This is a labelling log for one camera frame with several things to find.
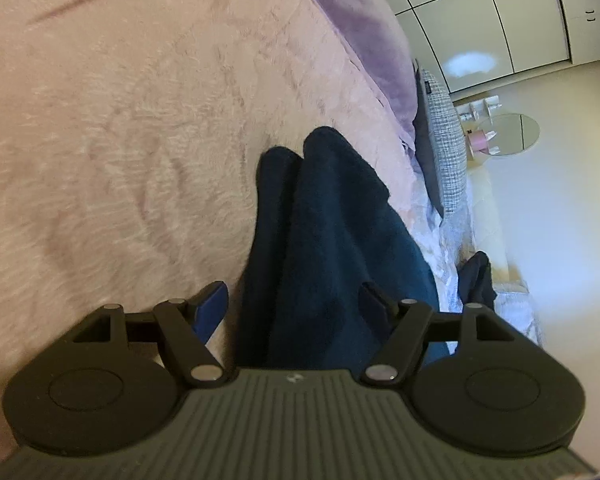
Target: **round black pad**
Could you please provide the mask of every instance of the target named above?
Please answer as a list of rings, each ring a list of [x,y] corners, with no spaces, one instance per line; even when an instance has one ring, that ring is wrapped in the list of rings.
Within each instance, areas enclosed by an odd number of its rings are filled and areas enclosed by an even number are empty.
[[[454,446],[495,456],[530,456],[568,444],[584,391],[531,343],[481,342],[433,362],[414,378],[416,412]]]
[[[88,455],[135,443],[176,404],[167,370],[107,343],[51,346],[8,384],[4,415],[21,444]]]
[[[108,370],[71,370],[51,382],[49,397],[66,410],[92,412],[115,402],[123,385],[122,379]]]

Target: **white wardrobe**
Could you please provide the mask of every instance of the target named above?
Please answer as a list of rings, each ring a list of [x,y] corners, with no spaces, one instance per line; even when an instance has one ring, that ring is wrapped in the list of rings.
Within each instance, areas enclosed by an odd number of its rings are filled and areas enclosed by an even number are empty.
[[[600,0],[387,0],[456,96],[600,59]]]

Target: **vanity table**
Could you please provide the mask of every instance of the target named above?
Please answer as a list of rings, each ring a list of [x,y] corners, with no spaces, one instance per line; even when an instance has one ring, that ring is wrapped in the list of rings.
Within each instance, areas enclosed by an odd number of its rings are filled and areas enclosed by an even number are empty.
[[[600,59],[600,0],[387,0],[453,100]]]
[[[540,138],[539,124],[523,114],[496,112],[491,117],[480,117],[477,121],[464,120],[461,124],[471,156],[478,153],[485,156],[517,155],[526,152]],[[471,145],[469,136],[477,134],[478,137],[489,137],[490,132],[494,132],[495,136],[488,138],[484,147]]]

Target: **gray ribbed surface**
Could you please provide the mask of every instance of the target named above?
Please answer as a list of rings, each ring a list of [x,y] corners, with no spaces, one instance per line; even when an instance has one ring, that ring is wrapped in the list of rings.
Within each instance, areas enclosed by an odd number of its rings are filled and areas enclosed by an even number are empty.
[[[62,458],[22,448],[0,480],[548,480],[587,472],[568,450],[504,460],[457,450],[423,431],[393,392],[348,372],[244,370],[191,392],[176,419],[124,451]]]

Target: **white bedsheet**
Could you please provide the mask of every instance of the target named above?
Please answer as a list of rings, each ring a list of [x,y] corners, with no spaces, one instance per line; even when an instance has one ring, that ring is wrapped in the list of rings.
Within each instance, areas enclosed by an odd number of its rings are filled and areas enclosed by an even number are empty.
[[[322,124],[376,169],[447,304],[424,183],[311,0],[0,0],[0,395],[100,304],[212,280],[235,301],[260,153]],[[13,446],[0,409],[0,460]]]
[[[536,344],[542,333],[536,317],[536,304],[522,279],[510,271],[498,205],[489,171],[481,165],[469,168],[468,197],[471,204],[472,250],[489,257],[493,288],[497,293],[496,313]]]

